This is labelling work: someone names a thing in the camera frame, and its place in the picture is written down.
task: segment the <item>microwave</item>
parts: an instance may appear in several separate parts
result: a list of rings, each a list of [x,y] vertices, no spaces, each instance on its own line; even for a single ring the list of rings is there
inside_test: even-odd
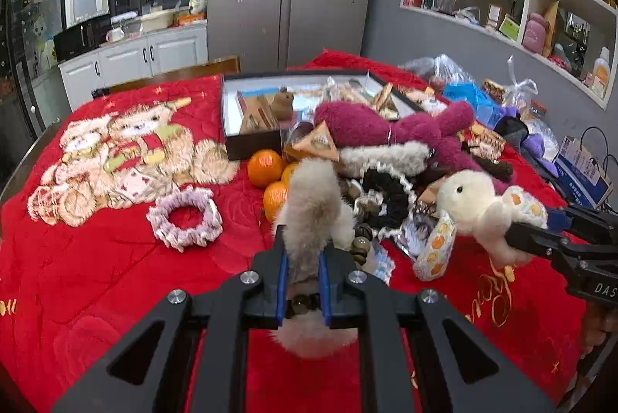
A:
[[[104,43],[107,32],[112,28],[109,14],[99,15],[81,21],[54,36],[58,62],[73,59],[93,51]]]

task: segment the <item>pink jar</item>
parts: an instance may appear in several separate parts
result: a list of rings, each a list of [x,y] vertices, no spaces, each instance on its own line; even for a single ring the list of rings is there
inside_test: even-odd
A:
[[[545,43],[545,35],[547,34],[548,28],[549,23],[542,15],[530,14],[521,44],[529,51],[541,54],[543,52],[543,44]]]

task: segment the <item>tangerine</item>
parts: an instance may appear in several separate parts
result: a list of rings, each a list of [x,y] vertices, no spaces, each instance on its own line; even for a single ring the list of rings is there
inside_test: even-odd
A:
[[[270,223],[277,219],[277,214],[286,200],[287,186],[283,181],[270,183],[264,190],[264,214]]]
[[[290,177],[292,173],[299,167],[298,162],[292,162],[285,169],[283,169],[283,174],[281,174],[281,181],[285,183],[286,186],[290,185]]]
[[[258,150],[249,158],[246,172],[254,186],[266,188],[281,177],[283,160],[274,150]]]

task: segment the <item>white cabinet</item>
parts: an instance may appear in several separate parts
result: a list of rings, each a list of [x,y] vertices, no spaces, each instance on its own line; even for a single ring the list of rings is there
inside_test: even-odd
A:
[[[188,27],[149,36],[148,57],[154,75],[208,62],[206,28]]]
[[[148,39],[141,37],[99,52],[101,75],[106,87],[151,76]]]
[[[101,76],[99,53],[97,52],[63,62],[59,68],[73,111],[92,100],[94,89],[105,87]]]

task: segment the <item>brown figurine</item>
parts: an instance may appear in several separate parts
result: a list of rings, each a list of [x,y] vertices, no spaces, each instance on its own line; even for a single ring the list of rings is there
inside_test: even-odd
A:
[[[273,102],[271,102],[271,110],[279,121],[288,121],[292,119],[294,111],[292,103],[294,102],[294,94],[288,92],[285,87],[282,87],[279,92],[274,94]]]

